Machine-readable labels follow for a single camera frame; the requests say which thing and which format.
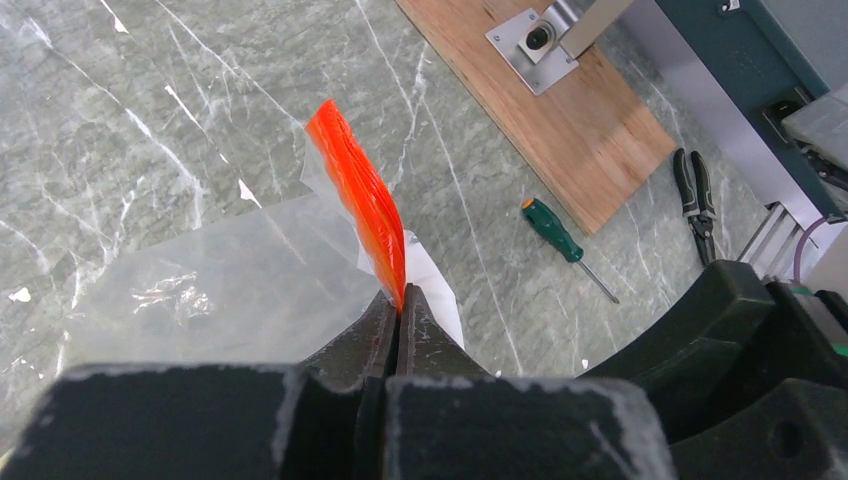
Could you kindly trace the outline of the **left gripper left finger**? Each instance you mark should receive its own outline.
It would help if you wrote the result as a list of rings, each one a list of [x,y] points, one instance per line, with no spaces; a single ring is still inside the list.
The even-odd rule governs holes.
[[[398,310],[382,292],[362,315],[304,361],[302,419],[309,465],[324,478],[379,479],[385,382],[399,348]]]

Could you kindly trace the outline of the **clear zip top bag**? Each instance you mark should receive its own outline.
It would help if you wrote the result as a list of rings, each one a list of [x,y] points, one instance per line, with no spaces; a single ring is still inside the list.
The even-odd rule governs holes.
[[[337,103],[300,134],[306,193],[108,265],[65,319],[58,380],[113,365],[293,364],[375,297],[408,305],[413,287],[464,345],[454,291]]]

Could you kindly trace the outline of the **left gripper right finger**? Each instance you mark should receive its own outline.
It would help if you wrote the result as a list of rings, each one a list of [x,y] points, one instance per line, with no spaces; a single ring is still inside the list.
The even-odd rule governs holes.
[[[409,284],[394,377],[394,476],[492,479],[491,379]]]

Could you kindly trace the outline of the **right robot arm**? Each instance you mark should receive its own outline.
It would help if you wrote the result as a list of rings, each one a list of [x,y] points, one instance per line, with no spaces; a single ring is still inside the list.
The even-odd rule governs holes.
[[[718,260],[590,370],[640,387],[682,479],[843,479],[847,359],[788,286]]]

